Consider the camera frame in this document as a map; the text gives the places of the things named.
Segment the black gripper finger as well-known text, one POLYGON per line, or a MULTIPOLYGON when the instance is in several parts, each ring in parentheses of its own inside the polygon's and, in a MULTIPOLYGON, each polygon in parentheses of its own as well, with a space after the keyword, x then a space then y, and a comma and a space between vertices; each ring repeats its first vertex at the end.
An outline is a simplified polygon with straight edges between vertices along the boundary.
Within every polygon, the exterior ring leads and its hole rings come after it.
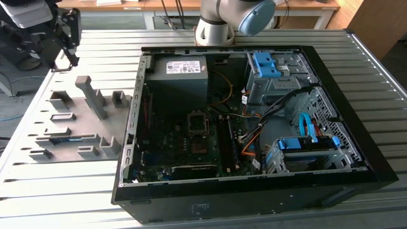
POLYGON ((51 39, 42 40, 42 57, 44 58, 44 64, 48 69, 55 66, 55 60, 60 53, 60 47, 51 39))
POLYGON ((64 53, 72 66, 78 66, 79 57, 76 56, 76 49, 80 45, 80 10, 78 8, 64 9, 60 15, 63 25, 68 28, 64 41, 64 53))

